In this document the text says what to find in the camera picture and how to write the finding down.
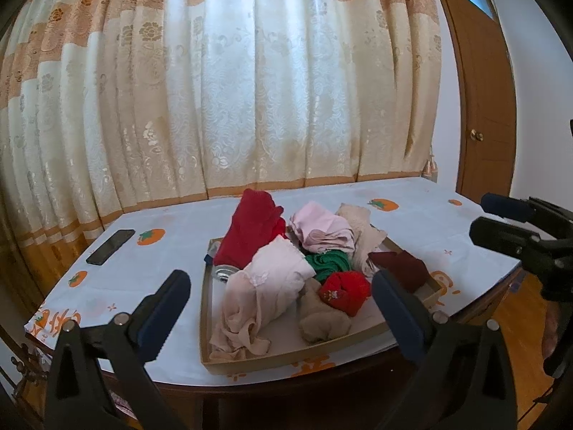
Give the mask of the beige underwear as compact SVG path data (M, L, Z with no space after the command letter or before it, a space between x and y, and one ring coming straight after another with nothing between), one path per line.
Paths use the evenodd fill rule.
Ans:
M343 203L336 212L351 226L355 249L352 253L352 268L372 278L375 265L369 259L371 252L376 252L386 240L387 233L371 224L371 212L364 207Z

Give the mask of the maroon underwear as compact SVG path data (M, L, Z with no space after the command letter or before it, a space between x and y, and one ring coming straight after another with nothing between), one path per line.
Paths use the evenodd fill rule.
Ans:
M429 278L427 266L411 253L370 252L368 258L375 266L387 269L409 293L415 293Z

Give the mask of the bright red underwear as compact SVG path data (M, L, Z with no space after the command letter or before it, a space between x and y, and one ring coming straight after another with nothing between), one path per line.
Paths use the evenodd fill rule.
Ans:
M325 280L318 294L331 308L354 317L371 296L371 283L360 272L336 272Z

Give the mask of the dark red underwear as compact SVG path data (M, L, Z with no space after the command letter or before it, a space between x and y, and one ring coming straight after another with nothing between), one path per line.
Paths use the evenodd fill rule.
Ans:
M242 270L259 249L277 236L285 237L283 212L270 193L246 189L217 250L214 266L230 265Z

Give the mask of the tan underwear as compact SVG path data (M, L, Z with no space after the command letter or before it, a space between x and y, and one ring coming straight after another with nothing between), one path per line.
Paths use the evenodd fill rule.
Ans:
M349 315L330 307L319 298L321 287L316 279L308 279L297 300L299 331L310 344L341 338L352 327Z

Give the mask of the light pink underwear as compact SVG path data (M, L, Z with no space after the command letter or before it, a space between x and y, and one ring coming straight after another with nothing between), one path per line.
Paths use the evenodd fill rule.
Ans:
M317 202L311 201L295 212L289 226L308 252L355 251L355 235L349 222Z

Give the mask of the black smartphone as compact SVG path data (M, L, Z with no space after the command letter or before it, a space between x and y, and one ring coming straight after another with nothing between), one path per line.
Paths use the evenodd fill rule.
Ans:
M120 229L110 236L99 248L86 259L86 263L94 266L102 266L113 256L127 241L135 235L133 229Z

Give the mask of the green underwear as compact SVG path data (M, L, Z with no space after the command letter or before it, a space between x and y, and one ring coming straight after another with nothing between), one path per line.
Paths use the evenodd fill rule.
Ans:
M322 253L309 253L305 256L307 262L315 270L315 279L323 285L333 273L349 272L352 269L349 257L338 249Z

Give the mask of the pale pink underwear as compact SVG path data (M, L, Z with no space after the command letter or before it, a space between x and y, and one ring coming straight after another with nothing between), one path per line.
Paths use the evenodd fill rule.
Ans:
M225 285L221 316L210 338L210 359L236 361L267 354L271 342L259 335L296 301L316 275L303 253L278 236Z

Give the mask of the beige floral curtain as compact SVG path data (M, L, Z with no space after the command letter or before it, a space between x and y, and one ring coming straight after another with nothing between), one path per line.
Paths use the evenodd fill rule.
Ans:
M1 182L35 281L114 219L247 186L420 172L435 0L27 0L1 39Z

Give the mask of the brass door knob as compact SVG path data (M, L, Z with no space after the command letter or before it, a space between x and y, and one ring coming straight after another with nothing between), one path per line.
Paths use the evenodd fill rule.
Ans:
M476 142L483 142L484 141L484 134L476 129L472 129L470 131L470 139Z

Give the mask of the brown wooden door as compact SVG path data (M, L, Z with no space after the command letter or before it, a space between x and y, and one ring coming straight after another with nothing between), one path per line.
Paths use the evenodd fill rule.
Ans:
M457 192L480 202L487 192L507 196L514 175L517 103L509 52L496 16L470 0L440 0L457 62L460 159ZM470 131L484 134L483 142Z

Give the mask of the cardboard tray box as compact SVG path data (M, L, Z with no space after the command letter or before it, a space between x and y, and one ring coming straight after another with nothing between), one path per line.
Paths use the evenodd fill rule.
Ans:
M350 317L352 327L349 333L336 340L310 344L301 336L298 325L297 300L287 311L264 327L259 335L271 342L269 352L263 356L236 361L214 361L210 359L210 338L221 316L221 303L226 282L212 276L213 267L205 270L200 308L200 358L209 372L231 375L261 371L301 362L314 356L338 352L351 345L369 340L389 329L381 311L372 297L363 304L356 316Z

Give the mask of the grey white underwear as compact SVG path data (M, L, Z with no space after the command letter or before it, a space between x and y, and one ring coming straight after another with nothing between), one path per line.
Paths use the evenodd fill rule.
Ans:
M215 265L212 269L212 276L215 280L220 282L228 282L229 278L235 273L239 272L240 269L232 265L221 264Z

